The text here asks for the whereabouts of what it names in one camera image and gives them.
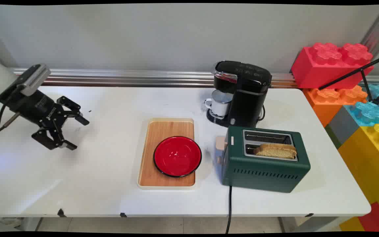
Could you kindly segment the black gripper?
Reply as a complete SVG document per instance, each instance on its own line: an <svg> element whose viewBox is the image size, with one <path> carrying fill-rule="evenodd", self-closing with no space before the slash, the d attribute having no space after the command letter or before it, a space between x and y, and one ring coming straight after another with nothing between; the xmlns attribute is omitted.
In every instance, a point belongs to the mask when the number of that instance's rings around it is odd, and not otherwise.
<svg viewBox="0 0 379 237"><path fill-rule="evenodd" d="M55 103L53 99L39 90L36 90L31 96L25 96L21 93L24 88L10 87L6 89L0 94L0 102L13 113L38 125L40 129L32 134L32 138L47 149L64 147L69 150L77 149L75 144L65 140L60 124L63 125L67 118L74 118L82 125L88 125L90 122L80 112L81 106L65 96L57 99L57 103Z"/></svg>

